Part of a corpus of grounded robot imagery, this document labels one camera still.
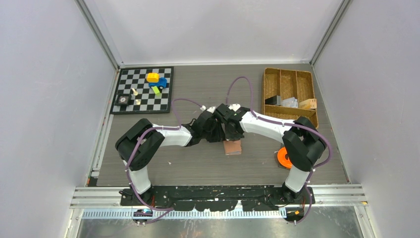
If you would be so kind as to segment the pink leather card holder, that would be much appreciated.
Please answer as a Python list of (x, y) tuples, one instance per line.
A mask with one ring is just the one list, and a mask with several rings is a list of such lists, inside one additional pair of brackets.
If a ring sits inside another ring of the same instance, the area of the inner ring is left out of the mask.
[(226, 156), (242, 154), (241, 140), (225, 140), (223, 141), (223, 146)]

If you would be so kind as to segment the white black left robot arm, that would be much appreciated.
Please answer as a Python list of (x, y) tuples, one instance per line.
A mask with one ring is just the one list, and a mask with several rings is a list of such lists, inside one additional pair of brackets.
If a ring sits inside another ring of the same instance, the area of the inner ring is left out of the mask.
[(152, 184), (147, 165), (159, 148), (191, 147), (202, 140), (221, 142), (226, 138), (226, 122), (225, 116), (215, 107), (204, 110), (190, 123), (179, 126), (162, 126), (152, 124), (148, 119), (139, 120), (115, 144), (125, 165), (133, 199), (140, 205), (147, 205), (151, 201)]

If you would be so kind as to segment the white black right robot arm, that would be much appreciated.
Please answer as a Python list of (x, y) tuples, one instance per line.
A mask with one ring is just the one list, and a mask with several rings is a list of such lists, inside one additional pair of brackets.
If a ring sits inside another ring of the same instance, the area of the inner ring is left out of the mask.
[(325, 137), (308, 118), (278, 119), (249, 108), (226, 104), (219, 105), (213, 115), (224, 125), (228, 140), (239, 140), (244, 133), (254, 133), (283, 144), (292, 166), (282, 184), (280, 197), (292, 204), (302, 198), (302, 190), (306, 188), (317, 160), (328, 146)]

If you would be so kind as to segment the grey card with stripe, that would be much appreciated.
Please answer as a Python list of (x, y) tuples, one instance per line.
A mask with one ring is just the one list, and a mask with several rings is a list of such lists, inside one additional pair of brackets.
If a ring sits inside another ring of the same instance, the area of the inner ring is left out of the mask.
[(298, 108), (298, 100), (295, 97), (287, 98), (281, 101), (282, 107), (288, 107), (288, 108)]

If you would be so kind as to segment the tan card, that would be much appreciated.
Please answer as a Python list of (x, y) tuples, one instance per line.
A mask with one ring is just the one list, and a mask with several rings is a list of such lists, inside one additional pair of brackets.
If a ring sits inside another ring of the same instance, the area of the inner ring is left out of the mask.
[(300, 109), (305, 109), (305, 110), (316, 110), (317, 109), (317, 99), (313, 98), (313, 99), (307, 99), (307, 100), (301, 101), (299, 103), (299, 108)]

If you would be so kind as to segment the orange horseshoe toy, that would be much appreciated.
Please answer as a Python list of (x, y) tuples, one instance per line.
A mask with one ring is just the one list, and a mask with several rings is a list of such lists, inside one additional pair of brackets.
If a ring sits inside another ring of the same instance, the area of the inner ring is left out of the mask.
[(282, 147), (277, 152), (276, 159), (280, 167), (283, 167), (288, 170), (292, 168), (292, 163), (288, 157), (287, 150), (285, 147)]

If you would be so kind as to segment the blue toy car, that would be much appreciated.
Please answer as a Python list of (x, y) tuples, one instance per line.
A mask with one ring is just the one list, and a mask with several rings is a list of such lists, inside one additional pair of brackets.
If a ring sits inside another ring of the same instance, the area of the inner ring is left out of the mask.
[(165, 77), (161, 77), (159, 78), (158, 82), (149, 82), (149, 87), (153, 88), (153, 87), (157, 87), (159, 90), (163, 90), (164, 88), (167, 87), (167, 79)]

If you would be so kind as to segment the woven bamboo organizer tray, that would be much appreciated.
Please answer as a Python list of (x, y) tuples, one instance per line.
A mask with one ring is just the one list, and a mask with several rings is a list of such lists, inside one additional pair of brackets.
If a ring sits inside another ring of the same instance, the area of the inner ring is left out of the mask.
[(317, 110), (306, 108), (291, 108), (267, 103), (270, 98), (295, 98), (298, 104), (315, 99), (312, 74), (308, 71), (266, 68), (262, 77), (261, 114), (279, 119), (296, 120), (306, 117), (318, 128)]

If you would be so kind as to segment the green toy block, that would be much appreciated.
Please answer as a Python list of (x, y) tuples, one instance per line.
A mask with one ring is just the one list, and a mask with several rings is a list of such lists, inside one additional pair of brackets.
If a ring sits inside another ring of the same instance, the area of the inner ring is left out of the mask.
[(155, 94), (156, 96), (158, 96), (158, 95), (160, 95), (160, 94), (161, 94), (161, 91), (160, 91), (160, 89), (159, 89), (157, 86), (153, 86), (153, 87), (152, 87), (152, 90), (153, 90), (153, 92), (154, 92), (154, 94)]

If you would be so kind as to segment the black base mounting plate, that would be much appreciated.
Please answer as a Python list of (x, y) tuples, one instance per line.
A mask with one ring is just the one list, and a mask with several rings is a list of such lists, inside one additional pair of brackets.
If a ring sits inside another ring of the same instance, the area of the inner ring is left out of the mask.
[(274, 211), (286, 205), (315, 203), (311, 187), (299, 195), (292, 195), (274, 185), (205, 185), (150, 187), (137, 197), (130, 188), (119, 191), (122, 206), (140, 206), (143, 202), (156, 208), (199, 212), (232, 211), (241, 205), (244, 211)]

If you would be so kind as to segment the yellow toy block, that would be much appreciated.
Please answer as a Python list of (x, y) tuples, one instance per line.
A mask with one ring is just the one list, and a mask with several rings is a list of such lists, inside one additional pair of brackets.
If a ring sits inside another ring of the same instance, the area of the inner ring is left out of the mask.
[(158, 73), (150, 72), (146, 76), (146, 81), (148, 83), (158, 83), (160, 79), (160, 75)]

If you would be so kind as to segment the black white chessboard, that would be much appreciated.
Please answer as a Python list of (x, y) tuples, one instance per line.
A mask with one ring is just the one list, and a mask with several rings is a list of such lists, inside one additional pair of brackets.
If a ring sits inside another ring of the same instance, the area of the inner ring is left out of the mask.
[[(154, 94), (146, 81), (146, 76), (150, 72), (158, 73), (160, 78), (165, 77), (167, 79), (167, 87), (161, 90), (161, 94), (158, 96)], [(113, 115), (169, 113), (173, 78), (174, 67), (172, 66), (137, 67), (120, 70), (110, 113)], [(137, 96), (132, 94), (131, 88), (137, 90)], [(117, 96), (120, 94), (131, 95), (131, 100), (127, 106), (115, 105)], [(140, 100), (141, 104), (136, 105), (136, 100)]]

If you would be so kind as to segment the aluminium frame rail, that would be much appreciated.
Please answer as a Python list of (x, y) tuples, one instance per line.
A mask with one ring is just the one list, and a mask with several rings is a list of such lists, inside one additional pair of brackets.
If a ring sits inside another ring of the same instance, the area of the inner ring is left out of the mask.
[(286, 205), (274, 211), (244, 211), (237, 205), (232, 211), (175, 211), (172, 208), (145, 206), (122, 206), (119, 191), (124, 186), (78, 187), (75, 189), (70, 208), (82, 210), (83, 218), (88, 219), (242, 219), (242, 218), (289, 218), (293, 212), (312, 207), (365, 206), (367, 200), (359, 184), (311, 185), (315, 203)]

